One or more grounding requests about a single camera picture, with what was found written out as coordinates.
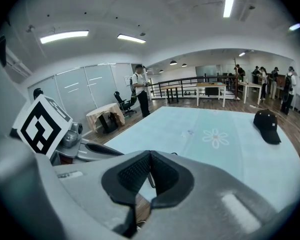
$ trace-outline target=railing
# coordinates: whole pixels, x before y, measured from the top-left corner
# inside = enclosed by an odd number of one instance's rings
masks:
[[[213,83],[213,82],[226,84],[226,89],[228,91],[232,91],[234,93],[235,100],[237,99],[238,78],[235,75],[195,76],[195,77],[158,82],[150,85],[151,98],[152,99],[165,98],[165,91],[161,90],[161,88],[166,86],[174,86],[174,85],[181,85],[181,88],[177,89],[179,98],[180,97],[194,98],[195,97],[194,95],[196,95],[197,92],[197,88],[196,88],[197,83]]]

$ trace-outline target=wooden floor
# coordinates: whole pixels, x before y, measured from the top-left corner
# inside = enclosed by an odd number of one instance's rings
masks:
[[[255,114],[258,110],[269,109],[273,111],[278,118],[278,125],[282,128],[285,134],[288,136],[292,142],[295,150],[297,151],[300,157],[300,113],[290,110],[289,115],[285,115],[280,112],[281,100],[272,100],[267,98],[264,102],[261,102],[260,105],[257,105],[258,93],[250,92],[249,97],[246,99],[244,104],[242,99],[242,94],[238,94],[241,100],[226,100],[225,106],[222,107],[222,100],[208,100],[200,99],[199,106],[197,106],[196,98],[180,98],[179,103],[174,102],[169,104],[170,107],[183,107],[183,108],[200,108],[200,109],[212,109],[212,110],[226,110],[226,111],[235,111],[235,112],[246,112]],[[166,106],[165,99],[155,99],[149,100],[149,111],[152,113],[157,109]],[[140,108],[137,109],[137,113],[131,114],[131,117],[125,119],[125,125],[120,126],[118,130],[104,135],[97,133],[90,133],[85,137],[85,139],[104,144],[116,137],[120,133],[124,132],[126,129],[133,126],[135,123],[142,120],[142,114]],[[140,195],[136,197],[136,221],[144,221],[150,214],[150,204],[143,199]]]

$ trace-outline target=cap brim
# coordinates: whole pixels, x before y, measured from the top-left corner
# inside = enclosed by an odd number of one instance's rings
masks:
[[[263,130],[260,133],[266,143],[279,144],[281,142],[276,130]]]

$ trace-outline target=black chair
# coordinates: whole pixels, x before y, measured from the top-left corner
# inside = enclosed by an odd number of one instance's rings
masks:
[[[126,99],[122,100],[120,97],[120,92],[118,91],[116,91],[113,95],[116,98],[116,100],[119,102],[119,107],[122,111],[124,111],[124,113],[131,113],[131,112],[137,113],[137,111],[130,109],[131,106],[133,106],[136,103],[136,101],[132,102],[131,100],[129,100],[125,103]]]

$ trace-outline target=beige pants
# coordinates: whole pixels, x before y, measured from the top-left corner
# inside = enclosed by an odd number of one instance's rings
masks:
[[[276,98],[276,91],[277,91],[277,82],[272,81],[271,82],[271,88],[270,88],[270,97],[272,99]]]

